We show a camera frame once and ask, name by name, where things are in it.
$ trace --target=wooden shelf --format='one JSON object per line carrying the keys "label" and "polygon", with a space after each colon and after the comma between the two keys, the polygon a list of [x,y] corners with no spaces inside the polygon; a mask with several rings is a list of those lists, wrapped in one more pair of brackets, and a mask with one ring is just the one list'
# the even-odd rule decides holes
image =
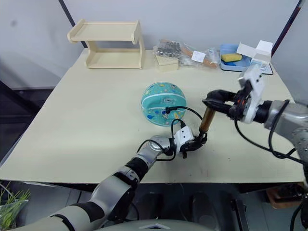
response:
{"label": "wooden shelf", "polygon": [[[70,42],[85,41],[88,68],[142,68],[144,44],[140,22],[85,22],[81,19],[67,34]],[[97,41],[131,41],[139,49],[100,49]]]}

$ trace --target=clear plastic bag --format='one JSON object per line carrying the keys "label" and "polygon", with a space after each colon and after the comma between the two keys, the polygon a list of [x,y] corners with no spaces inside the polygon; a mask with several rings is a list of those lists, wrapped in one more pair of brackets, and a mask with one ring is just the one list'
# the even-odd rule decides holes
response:
{"label": "clear plastic bag", "polygon": [[153,47],[153,51],[156,55],[171,58],[178,58],[181,55],[180,43],[166,39],[161,39],[159,44]]}
{"label": "clear plastic bag", "polygon": [[179,61],[182,66],[208,66],[217,68],[220,64],[220,56],[215,48],[209,48],[205,51],[197,51],[186,44],[181,44],[181,55]]}

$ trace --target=blue ball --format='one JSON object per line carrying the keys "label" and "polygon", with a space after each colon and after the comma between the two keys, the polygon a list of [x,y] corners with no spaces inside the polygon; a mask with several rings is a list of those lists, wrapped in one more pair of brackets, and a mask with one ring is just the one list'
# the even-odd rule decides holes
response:
{"label": "blue ball", "polygon": [[182,119],[185,109],[171,111],[170,114],[166,113],[165,108],[172,106],[186,106],[184,93],[172,83],[154,83],[143,93],[142,113],[153,124],[168,127],[171,126],[174,119]]}

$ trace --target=green plant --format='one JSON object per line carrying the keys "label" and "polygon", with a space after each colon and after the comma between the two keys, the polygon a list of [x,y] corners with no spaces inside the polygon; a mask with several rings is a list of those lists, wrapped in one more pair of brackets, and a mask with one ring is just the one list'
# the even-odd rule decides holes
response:
{"label": "green plant", "polygon": [[[0,230],[7,230],[15,226],[15,219],[20,210],[28,202],[30,190],[20,190],[17,193],[12,193],[8,190],[9,184],[4,187],[2,184],[0,194]],[[8,193],[7,200],[3,200],[4,193]]]}

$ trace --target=table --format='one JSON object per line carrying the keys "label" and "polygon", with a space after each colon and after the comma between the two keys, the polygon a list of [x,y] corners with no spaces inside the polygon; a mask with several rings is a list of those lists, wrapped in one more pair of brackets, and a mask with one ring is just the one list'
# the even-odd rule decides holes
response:
{"label": "table", "polygon": [[[170,137],[170,128],[149,123],[140,108],[143,91],[152,83],[179,86],[187,106],[203,114],[201,100],[211,90],[239,89],[239,73],[220,69],[181,67],[160,73],[152,51],[146,52],[144,69],[88,69],[85,49],[39,111],[32,124],[0,168],[4,180],[98,183],[130,160],[138,146],[153,135]],[[264,76],[265,100],[291,99],[273,69]],[[197,134],[200,119],[187,111],[185,123]],[[244,134],[267,145],[263,125],[240,124]],[[277,151],[292,148],[278,135]],[[216,113],[206,145],[172,162],[157,162],[143,183],[164,182],[294,182],[304,179],[301,165],[280,160],[252,146],[236,132],[233,122]]]}

